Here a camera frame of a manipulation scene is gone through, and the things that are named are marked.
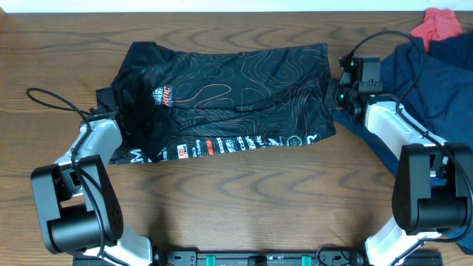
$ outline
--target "navy blue cloth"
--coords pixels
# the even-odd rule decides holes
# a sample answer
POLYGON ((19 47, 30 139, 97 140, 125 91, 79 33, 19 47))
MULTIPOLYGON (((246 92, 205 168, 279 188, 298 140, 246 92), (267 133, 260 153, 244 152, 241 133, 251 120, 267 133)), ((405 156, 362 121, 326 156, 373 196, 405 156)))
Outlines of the navy blue cloth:
MULTIPOLYGON (((422 39, 416 40, 423 48, 422 39)), ((431 42, 431 54, 423 53, 423 74, 414 90, 402 103, 408 113, 428 130, 450 143, 466 143, 473 148, 473 35, 461 35, 431 42)), ((384 92, 400 97, 420 71, 418 51, 411 43, 398 46, 381 63, 384 92)), ((363 138, 395 176, 398 160, 374 134, 352 123, 343 113, 335 121, 363 138)), ((433 180, 442 185, 443 180, 433 180)), ((449 237, 457 236, 462 229, 449 237)), ((473 234, 458 242, 464 252, 473 250, 473 234)))

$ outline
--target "white background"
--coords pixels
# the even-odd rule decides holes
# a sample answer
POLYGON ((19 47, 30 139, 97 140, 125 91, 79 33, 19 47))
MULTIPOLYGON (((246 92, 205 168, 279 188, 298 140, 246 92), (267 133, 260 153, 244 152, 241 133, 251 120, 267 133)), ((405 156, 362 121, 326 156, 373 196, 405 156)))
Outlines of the white background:
POLYGON ((473 0, 0 0, 7 13, 473 10, 473 0))

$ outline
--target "circular logo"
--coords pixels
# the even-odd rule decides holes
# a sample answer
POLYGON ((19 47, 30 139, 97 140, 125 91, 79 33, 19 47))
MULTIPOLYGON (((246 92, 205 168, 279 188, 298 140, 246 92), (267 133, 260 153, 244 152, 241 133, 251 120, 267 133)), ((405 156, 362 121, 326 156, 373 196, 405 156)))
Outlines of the circular logo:
POLYGON ((302 140, 300 137, 292 136, 287 139, 287 145, 288 146, 301 146, 302 140))

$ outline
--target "dark blue fabric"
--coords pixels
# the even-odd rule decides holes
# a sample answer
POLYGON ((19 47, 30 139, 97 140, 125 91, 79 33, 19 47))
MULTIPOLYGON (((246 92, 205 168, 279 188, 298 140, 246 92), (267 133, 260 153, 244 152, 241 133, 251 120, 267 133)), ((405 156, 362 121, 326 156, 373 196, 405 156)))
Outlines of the dark blue fabric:
MULTIPOLYGON (((423 47, 422 39, 417 39, 423 47)), ((423 74, 415 90, 402 103, 408 113, 428 130, 450 143, 466 143, 473 148, 473 35, 431 42, 431 54, 423 49, 423 74)), ((418 51, 413 44, 397 47, 381 63, 384 92, 400 97, 419 73, 418 51)), ((374 134, 352 123, 343 113, 334 120, 363 138, 395 176, 398 160, 374 134)), ((442 180, 432 181, 441 185, 442 180)), ((457 236, 458 230, 449 237, 457 236)), ((473 250, 473 235, 458 243, 463 250, 473 250)))

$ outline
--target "wooden tabletop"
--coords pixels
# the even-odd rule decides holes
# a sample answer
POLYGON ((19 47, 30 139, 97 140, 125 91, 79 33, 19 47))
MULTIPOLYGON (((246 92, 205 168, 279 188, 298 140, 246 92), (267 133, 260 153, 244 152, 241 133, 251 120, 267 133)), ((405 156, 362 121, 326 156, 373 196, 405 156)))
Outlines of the wooden tabletop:
MULTIPOLYGON (((473 13, 457 13, 465 30, 473 13)), ((71 265, 41 240, 30 173, 78 136, 80 118, 28 100, 51 90, 81 109, 110 85, 133 41, 173 50, 240 52, 326 42, 337 60, 380 30, 409 32, 423 13, 142 13, 0 16, 0 265, 71 265)), ((360 54, 389 55, 401 38, 372 40, 360 54)), ((124 220, 158 247, 315 250, 355 246, 391 217, 393 176, 359 138, 274 147, 158 164, 110 166, 124 220)), ((428 244, 446 265, 470 265, 455 244, 428 244)))

